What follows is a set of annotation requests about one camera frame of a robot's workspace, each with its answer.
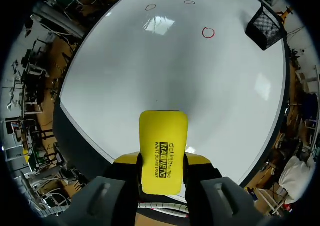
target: red circle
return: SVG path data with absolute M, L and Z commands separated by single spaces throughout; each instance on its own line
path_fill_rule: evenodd
M 211 29 L 211 30 L 213 30 L 212 36 L 209 36 L 209 37 L 205 36 L 205 29 Z M 214 37 L 215 34 L 216 34 L 216 31 L 215 31 L 213 28 L 210 28 L 210 27 L 204 27 L 203 30 L 202 30 L 202 35 L 203 35 L 205 38 L 212 38 L 212 37 Z

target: table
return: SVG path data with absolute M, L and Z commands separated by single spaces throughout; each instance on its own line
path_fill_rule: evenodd
M 263 51 L 245 34 L 260 6 L 120 0 L 77 50 L 56 107 L 109 162 L 140 150 L 144 110 L 182 110 L 186 151 L 245 186 L 275 142 L 289 90 L 286 41 Z
M 23 93 L 21 95 L 21 117 L 24 118 L 26 115 L 29 114 L 38 114 L 44 112 L 42 109 L 42 105 L 38 104 L 38 102 L 27 102 L 26 98 L 28 97 L 27 95 L 27 85 L 23 85 Z M 37 106 L 37 109 L 30 111 L 27 110 L 27 105 L 35 105 Z

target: black mesh basket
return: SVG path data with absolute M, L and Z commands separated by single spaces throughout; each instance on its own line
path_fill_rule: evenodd
M 265 50 L 280 40 L 285 35 L 285 30 L 280 20 L 268 8 L 261 5 L 248 23 L 245 33 Z

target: yellow whiteboard eraser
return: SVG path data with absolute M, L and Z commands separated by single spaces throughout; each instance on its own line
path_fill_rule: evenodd
M 140 116 L 142 188 L 147 194 L 178 194 L 183 179 L 188 117 L 181 111 L 144 111 Z

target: red marker drawing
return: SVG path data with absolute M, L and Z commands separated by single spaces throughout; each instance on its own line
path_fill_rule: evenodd
M 205 30 L 206 29 L 210 29 L 210 30 L 212 30 L 212 35 L 211 36 L 206 36 L 205 35 Z M 203 28 L 203 30 L 202 30 L 202 35 L 205 37 L 205 38 L 211 38 L 211 37 L 214 37 L 214 35 L 216 34 L 216 32 L 215 32 L 215 30 L 214 29 L 212 29 L 212 28 L 210 28 L 210 27 L 205 27 L 205 28 Z
M 155 4 L 148 4 L 145 8 L 146 11 L 150 11 L 152 9 L 156 8 L 156 5 Z

